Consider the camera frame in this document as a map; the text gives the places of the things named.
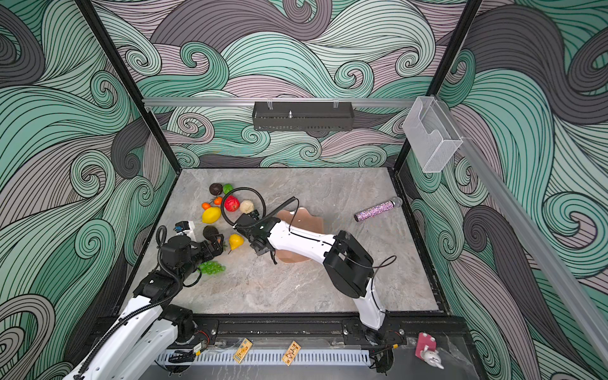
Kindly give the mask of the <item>dark fake avocado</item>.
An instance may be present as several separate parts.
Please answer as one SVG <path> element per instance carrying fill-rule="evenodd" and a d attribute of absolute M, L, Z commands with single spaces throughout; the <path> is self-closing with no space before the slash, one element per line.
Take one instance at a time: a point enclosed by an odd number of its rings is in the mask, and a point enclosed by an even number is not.
<path fill-rule="evenodd" d="M 210 242 L 216 241 L 220 236 L 219 231 L 214 226 L 205 226 L 203 230 L 204 238 Z"/>

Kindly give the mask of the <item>black wall tray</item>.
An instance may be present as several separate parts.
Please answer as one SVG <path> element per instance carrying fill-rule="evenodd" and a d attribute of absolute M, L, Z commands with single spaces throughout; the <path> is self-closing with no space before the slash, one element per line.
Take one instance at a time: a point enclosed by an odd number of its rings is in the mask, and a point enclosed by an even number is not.
<path fill-rule="evenodd" d="M 275 103 L 256 102 L 253 126 L 257 131 L 350 131 L 355 122 L 350 103 Z"/>

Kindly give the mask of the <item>aluminium back rail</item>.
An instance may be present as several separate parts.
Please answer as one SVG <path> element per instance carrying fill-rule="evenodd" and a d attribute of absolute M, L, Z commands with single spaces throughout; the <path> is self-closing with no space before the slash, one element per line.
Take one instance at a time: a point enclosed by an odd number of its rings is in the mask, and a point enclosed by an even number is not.
<path fill-rule="evenodd" d="M 354 108 L 399 109 L 411 107 L 415 99 L 377 99 L 377 98 L 168 98 L 154 97 L 142 99 L 147 108 L 153 107 L 253 107 L 256 102 L 269 106 L 275 103 L 329 103 L 338 105 L 350 103 Z"/>

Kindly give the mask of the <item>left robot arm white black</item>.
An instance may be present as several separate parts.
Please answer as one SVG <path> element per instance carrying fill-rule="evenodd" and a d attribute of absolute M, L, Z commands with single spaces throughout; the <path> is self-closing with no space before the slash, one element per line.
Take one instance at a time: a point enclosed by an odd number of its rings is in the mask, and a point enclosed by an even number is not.
<path fill-rule="evenodd" d="M 197 230 L 180 222 L 168 237 L 165 226 L 156 232 L 157 265 L 137 286 L 119 318 L 66 378 L 138 379 L 174 343 L 195 336 L 193 312 L 172 300 L 190 287 L 188 278 L 201 264 L 213 261 L 225 248 L 214 227 Z"/>

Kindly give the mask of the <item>pink scalloped fruit bowl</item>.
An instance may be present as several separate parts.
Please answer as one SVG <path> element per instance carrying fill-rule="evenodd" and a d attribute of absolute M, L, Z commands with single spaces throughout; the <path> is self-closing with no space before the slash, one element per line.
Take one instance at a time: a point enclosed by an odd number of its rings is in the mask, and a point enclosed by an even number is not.
<path fill-rule="evenodd" d="M 314 261 L 322 264 L 325 253 L 332 246 L 324 244 L 324 238 L 331 237 L 323 233 L 323 219 L 314 217 L 307 209 L 301 207 L 295 212 L 282 210 L 278 212 L 280 222 L 272 229 L 269 237 L 276 257 L 288 264 Z"/>

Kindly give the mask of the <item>aluminium rail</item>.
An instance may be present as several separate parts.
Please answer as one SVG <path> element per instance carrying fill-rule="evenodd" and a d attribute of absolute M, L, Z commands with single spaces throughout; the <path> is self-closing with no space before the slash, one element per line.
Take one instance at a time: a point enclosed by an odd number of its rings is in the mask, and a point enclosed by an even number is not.
<path fill-rule="evenodd" d="M 275 103 L 329 103 L 338 105 L 350 103 L 354 108 L 399 109 L 411 107 L 415 99 L 377 99 L 377 98 L 168 98 L 154 97 L 142 99 L 147 108 L 153 107 L 253 107 L 256 102 L 269 106 Z"/>
<path fill-rule="evenodd" d="M 484 183 L 489 194 L 496 201 L 505 219 L 510 223 L 522 246 L 534 258 L 537 266 L 545 274 L 581 328 L 592 348 L 603 364 L 607 364 L 607 320 L 595 305 L 587 291 L 568 270 L 557 251 L 544 236 L 536 223 L 527 215 L 511 190 L 504 183 L 497 142 L 489 128 L 474 132 L 465 126 L 445 101 L 436 99 L 440 110 L 448 119 L 451 134 L 462 142 L 459 150 L 467 157 L 478 178 Z"/>

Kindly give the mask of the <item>purple glitter tube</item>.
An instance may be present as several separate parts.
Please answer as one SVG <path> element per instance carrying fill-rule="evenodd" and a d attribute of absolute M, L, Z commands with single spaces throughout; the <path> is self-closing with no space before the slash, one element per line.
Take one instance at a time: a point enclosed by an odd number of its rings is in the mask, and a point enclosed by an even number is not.
<path fill-rule="evenodd" d="M 354 220 L 356 220 L 356 222 L 360 223 L 364 220 L 381 215 L 381 214 L 391 211 L 395 208 L 399 208 L 402 206 L 402 204 L 403 204 L 403 200 L 400 197 L 395 196 L 391 199 L 388 199 L 385 202 L 382 202 L 375 206 L 369 207 L 365 210 L 362 210 L 361 212 L 357 212 L 356 214 L 353 215 L 353 217 L 354 217 Z"/>

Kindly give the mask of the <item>small yellow fake pear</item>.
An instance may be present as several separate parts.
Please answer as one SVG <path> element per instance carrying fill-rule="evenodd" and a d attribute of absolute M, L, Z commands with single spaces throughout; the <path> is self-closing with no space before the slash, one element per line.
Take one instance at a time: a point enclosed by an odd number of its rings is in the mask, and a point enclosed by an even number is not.
<path fill-rule="evenodd" d="M 245 239 L 239 234 L 231 234 L 229 237 L 230 251 L 234 251 L 245 244 Z"/>

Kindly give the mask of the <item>pink white plush toy right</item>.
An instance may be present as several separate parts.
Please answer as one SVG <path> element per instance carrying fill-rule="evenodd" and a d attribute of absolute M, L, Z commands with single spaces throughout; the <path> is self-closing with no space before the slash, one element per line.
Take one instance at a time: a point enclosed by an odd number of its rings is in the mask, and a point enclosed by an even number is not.
<path fill-rule="evenodd" d="M 437 341 L 435 337 L 426 332 L 420 332 L 417 342 L 415 355 L 417 358 L 426 362 L 427 365 L 443 370 L 444 366 L 437 351 Z"/>

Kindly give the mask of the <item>yellow fake lemon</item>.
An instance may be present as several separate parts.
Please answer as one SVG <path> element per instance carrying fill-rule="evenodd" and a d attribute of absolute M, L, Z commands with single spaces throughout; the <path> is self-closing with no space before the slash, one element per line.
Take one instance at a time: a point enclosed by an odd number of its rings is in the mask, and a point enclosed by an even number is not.
<path fill-rule="evenodd" d="M 201 221 L 205 224 L 216 223 L 222 216 L 221 209 L 219 207 L 207 208 L 201 216 Z"/>

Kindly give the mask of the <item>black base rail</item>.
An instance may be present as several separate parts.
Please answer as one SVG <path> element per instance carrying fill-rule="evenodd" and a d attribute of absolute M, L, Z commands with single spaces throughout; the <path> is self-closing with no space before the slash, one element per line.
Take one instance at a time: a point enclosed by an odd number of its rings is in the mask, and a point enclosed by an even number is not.
<path fill-rule="evenodd" d="M 371 348 L 403 345 L 426 333 L 436 340 L 465 338 L 469 333 L 462 318 L 440 312 L 390 312 L 380 330 L 365 326 L 354 312 L 343 313 L 224 313 L 193 315 L 189 340 L 176 341 L 169 349 L 185 350 L 199 342 L 221 347 L 242 338 L 251 341 L 280 338 L 301 341 L 321 338 L 329 343 Z"/>

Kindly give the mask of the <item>red fake apple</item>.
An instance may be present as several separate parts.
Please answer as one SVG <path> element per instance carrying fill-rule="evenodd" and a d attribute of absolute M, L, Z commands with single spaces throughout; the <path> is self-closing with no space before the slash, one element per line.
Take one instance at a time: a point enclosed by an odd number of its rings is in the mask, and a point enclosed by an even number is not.
<path fill-rule="evenodd" d="M 225 197 L 223 204 L 223 207 L 227 212 L 236 212 L 241 207 L 240 201 L 235 196 Z"/>

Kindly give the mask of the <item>yellow tag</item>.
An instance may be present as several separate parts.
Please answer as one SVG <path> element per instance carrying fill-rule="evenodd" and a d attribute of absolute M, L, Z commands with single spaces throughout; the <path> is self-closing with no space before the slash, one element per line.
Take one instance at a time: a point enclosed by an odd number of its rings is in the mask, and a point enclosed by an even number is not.
<path fill-rule="evenodd" d="M 282 362 L 287 366 L 291 366 L 291 364 L 294 363 L 295 358 L 299 354 L 300 350 L 301 346 L 295 340 L 293 340 L 289 348 L 283 354 Z"/>
<path fill-rule="evenodd" d="M 234 361 L 237 364 L 241 364 L 252 347 L 253 347 L 253 342 L 251 342 L 247 338 L 244 338 L 243 341 L 240 343 L 238 349 L 236 350 L 236 352 L 233 355 Z"/>

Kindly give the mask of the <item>yellow tag left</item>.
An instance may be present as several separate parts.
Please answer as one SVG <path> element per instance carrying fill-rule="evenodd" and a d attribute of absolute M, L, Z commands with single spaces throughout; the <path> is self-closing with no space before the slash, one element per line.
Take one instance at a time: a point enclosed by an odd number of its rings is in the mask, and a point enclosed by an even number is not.
<path fill-rule="evenodd" d="M 244 338 L 243 341 L 240 343 L 238 349 L 236 350 L 236 352 L 233 355 L 234 361 L 237 364 L 241 364 L 252 347 L 253 347 L 253 342 L 251 342 L 247 338 Z"/>

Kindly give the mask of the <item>clear acrylic wall box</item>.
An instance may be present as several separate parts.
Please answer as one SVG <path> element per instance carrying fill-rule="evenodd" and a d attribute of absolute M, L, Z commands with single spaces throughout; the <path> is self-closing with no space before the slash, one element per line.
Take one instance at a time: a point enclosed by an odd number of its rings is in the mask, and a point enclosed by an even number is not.
<path fill-rule="evenodd" d="M 413 102 L 403 131 L 426 174 L 440 173 L 462 145 L 456 119 L 447 104 L 434 96 Z"/>

